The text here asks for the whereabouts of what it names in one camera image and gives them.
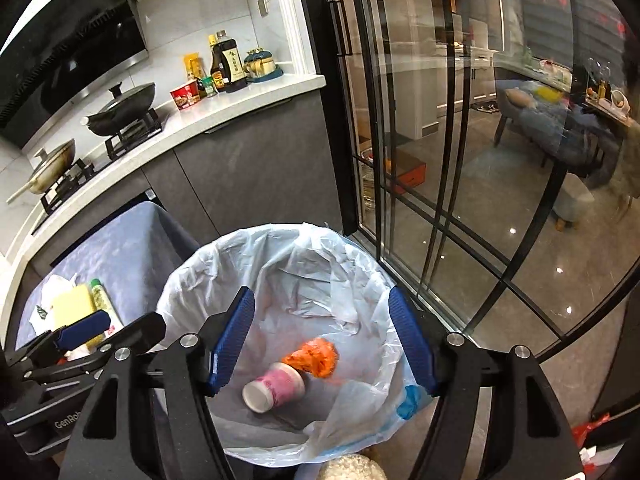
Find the white tissue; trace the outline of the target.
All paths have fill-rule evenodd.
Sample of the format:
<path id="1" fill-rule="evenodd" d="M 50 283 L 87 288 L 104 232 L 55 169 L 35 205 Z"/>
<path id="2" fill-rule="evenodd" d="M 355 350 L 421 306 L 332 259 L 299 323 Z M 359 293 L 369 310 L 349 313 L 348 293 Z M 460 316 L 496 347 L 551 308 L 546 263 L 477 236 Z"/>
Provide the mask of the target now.
<path id="1" fill-rule="evenodd" d="M 70 280 L 52 274 L 44 280 L 40 289 L 39 300 L 36 302 L 34 312 L 29 318 L 29 324 L 36 335 L 40 335 L 47 330 L 55 330 L 58 327 L 53 309 L 54 300 L 66 292 L 70 292 L 76 286 L 76 278 L 76 274 Z"/>

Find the yellow sponge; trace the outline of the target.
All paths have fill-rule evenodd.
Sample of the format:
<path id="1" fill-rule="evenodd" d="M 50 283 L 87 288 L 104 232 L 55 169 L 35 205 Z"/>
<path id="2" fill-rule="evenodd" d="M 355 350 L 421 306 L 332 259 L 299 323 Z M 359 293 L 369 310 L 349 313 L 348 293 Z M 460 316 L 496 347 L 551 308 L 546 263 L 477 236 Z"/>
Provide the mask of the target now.
<path id="1" fill-rule="evenodd" d="M 96 348 L 110 327 L 105 312 L 96 310 L 86 284 L 75 286 L 53 301 L 55 328 L 61 331 L 55 342 L 61 350 L 75 350 L 85 344 Z"/>

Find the green wasabi tube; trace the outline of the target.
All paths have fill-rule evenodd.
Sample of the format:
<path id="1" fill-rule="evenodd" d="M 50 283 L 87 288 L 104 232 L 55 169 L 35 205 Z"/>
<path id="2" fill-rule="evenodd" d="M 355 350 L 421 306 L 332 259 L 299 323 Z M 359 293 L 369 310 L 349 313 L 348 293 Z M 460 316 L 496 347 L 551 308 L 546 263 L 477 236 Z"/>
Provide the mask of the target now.
<path id="1" fill-rule="evenodd" d="M 111 336 L 116 332 L 119 332 L 124 326 L 120 320 L 115 308 L 112 305 L 111 298 L 100 280 L 94 278 L 89 283 L 89 289 L 91 292 L 93 305 L 96 310 L 102 310 L 108 314 L 110 318 L 110 326 L 105 332 L 106 336 Z"/>

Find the pink paper cup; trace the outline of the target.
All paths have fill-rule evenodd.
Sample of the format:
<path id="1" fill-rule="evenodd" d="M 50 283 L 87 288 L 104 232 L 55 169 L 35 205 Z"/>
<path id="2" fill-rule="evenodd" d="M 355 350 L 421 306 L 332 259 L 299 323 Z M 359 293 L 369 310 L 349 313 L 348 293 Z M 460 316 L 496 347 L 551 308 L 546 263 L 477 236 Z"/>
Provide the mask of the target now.
<path id="1" fill-rule="evenodd" d="M 301 399 L 305 393 L 305 382 L 295 368 L 273 363 L 265 374 L 243 387 L 242 399 L 252 412 L 265 414 Z"/>

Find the orange wrapper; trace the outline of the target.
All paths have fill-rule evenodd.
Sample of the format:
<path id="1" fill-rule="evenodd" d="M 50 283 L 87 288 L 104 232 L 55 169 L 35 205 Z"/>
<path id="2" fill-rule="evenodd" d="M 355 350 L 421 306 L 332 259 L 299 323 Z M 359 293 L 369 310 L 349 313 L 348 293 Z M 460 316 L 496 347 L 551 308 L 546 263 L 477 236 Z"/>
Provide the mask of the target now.
<path id="1" fill-rule="evenodd" d="M 284 356 L 281 363 L 299 372 L 311 374 L 315 378 L 324 379 L 334 374 L 339 358 L 331 341 L 317 337 L 306 341 L 297 350 Z"/>

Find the beige fuzzy slipper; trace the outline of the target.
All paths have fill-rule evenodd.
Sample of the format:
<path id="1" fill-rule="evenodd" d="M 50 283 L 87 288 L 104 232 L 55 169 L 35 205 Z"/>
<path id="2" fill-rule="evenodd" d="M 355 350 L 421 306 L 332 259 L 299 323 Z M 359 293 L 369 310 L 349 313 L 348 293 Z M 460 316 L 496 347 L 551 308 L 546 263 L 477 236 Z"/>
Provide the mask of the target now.
<path id="1" fill-rule="evenodd" d="M 372 458 L 349 454 L 324 463 L 318 480 L 386 480 L 383 468 Z"/>

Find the blue-grey table cloth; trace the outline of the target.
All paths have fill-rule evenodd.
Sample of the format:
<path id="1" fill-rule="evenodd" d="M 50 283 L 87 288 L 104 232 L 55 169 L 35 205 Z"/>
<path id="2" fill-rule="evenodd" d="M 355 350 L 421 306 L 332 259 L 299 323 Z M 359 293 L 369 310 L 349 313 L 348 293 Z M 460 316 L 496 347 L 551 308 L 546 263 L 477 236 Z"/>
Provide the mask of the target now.
<path id="1" fill-rule="evenodd" d="M 168 276 L 191 257 L 198 242 L 152 202 L 127 210 L 96 231 L 50 272 L 28 268 L 26 292 L 14 301 L 6 348 L 14 350 L 35 338 L 30 318 L 44 307 L 42 290 L 52 276 L 75 285 L 95 278 L 104 286 L 122 324 L 156 309 Z"/>

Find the steel frying pan with lid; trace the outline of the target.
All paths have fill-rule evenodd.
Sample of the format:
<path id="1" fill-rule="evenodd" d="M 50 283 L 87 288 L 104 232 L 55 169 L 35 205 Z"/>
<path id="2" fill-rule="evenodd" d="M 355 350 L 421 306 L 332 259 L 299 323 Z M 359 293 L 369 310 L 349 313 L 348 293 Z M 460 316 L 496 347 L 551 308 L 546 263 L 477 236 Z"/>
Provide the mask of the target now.
<path id="1" fill-rule="evenodd" d="M 12 204 L 22 194 L 29 192 L 41 195 L 55 184 L 55 182 L 70 169 L 73 165 L 76 154 L 76 143 L 70 139 L 57 146 L 48 153 L 44 148 L 37 153 L 40 163 L 32 172 L 32 175 L 16 192 L 7 200 L 7 204 Z"/>

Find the black wok with lid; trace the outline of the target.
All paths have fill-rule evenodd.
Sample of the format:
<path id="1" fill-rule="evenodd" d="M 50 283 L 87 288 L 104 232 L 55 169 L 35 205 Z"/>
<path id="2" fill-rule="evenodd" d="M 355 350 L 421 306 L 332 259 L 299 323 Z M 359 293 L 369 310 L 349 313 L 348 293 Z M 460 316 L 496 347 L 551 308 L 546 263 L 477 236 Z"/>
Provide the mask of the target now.
<path id="1" fill-rule="evenodd" d="M 109 88 L 108 91 L 111 92 L 113 99 L 96 114 L 82 118 L 80 124 L 97 136 L 114 136 L 120 130 L 142 119 L 151 109 L 155 99 L 154 82 L 140 84 L 125 92 L 120 90 L 121 86 L 119 82 Z"/>

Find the red instant noodle cup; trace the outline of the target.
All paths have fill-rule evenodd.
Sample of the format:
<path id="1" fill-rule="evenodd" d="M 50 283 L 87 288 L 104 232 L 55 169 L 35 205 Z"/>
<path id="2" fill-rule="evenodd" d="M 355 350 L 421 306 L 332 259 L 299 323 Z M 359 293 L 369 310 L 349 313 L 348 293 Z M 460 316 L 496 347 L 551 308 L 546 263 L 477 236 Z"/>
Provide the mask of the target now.
<path id="1" fill-rule="evenodd" d="M 170 95 L 179 110 L 185 110 L 201 101 L 198 81 L 196 79 L 191 79 L 180 87 L 171 90 Z"/>

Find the brown sauce bottle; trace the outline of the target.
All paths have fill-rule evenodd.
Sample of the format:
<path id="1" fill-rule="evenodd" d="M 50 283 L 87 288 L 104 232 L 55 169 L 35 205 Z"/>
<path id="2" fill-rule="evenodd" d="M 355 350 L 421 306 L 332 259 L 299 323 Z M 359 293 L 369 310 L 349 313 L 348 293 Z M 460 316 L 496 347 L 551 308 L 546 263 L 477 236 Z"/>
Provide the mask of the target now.
<path id="1" fill-rule="evenodd" d="M 220 68 L 221 57 L 218 47 L 217 37 L 215 35 L 208 36 L 209 50 L 212 54 L 212 67 L 210 68 L 210 76 L 213 79 L 213 84 L 218 93 L 224 91 L 226 84 L 224 83 L 224 76 L 222 76 L 222 70 Z"/>

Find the yellow seasoning packet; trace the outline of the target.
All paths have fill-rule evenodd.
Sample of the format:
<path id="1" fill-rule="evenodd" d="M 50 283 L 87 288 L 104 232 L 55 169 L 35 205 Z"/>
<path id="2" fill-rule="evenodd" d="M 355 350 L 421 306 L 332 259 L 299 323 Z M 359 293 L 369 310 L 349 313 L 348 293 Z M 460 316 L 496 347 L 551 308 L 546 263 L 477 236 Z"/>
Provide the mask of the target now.
<path id="1" fill-rule="evenodd" d="M 198 52 L 183 55 L 183 65 L 186 69 L 186 76 L 189 79 L 203 79 L 206 77 L 203 63 Z"/>

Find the dark soy sauce bottle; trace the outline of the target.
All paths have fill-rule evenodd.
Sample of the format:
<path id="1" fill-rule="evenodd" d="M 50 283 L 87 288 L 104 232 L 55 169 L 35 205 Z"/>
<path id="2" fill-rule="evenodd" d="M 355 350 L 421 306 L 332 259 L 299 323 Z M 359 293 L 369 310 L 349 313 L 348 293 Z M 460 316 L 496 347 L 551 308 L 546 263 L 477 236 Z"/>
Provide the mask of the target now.
<path id="1" fill-rule="evenodd" d="M 224 30 L 218 30 L 215 38 L 214 52 L 216 53 L 217 65 L 224 82 L 224 90 L 232 93 L 246 88 L 247 76 L 240 57 L 238 44 Z"/>

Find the black range hood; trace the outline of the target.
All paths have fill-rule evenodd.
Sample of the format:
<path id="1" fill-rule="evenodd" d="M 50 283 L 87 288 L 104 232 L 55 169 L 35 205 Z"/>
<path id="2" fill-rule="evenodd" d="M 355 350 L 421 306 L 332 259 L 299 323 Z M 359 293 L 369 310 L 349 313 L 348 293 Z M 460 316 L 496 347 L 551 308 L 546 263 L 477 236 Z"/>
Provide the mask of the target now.
<path id="1" fill-rule="evenodd" d="M 24 148 L 148 56 L 136 0 L 37 0 L 1 48 L 1 136 Z"/>

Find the blue tray with jars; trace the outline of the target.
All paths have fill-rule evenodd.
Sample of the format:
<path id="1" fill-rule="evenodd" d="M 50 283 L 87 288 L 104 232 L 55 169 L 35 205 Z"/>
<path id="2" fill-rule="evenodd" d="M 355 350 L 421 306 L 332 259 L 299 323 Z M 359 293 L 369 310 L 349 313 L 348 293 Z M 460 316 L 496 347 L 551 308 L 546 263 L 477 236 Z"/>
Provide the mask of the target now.
<path id="1" fill-rule="evenodd" d="M 274 60 L 272 53 L 262 47 L 248 51 L 244 60 L 244 70 L 249 82 L 270 81 L 283 75 L 283 70 Z"/>

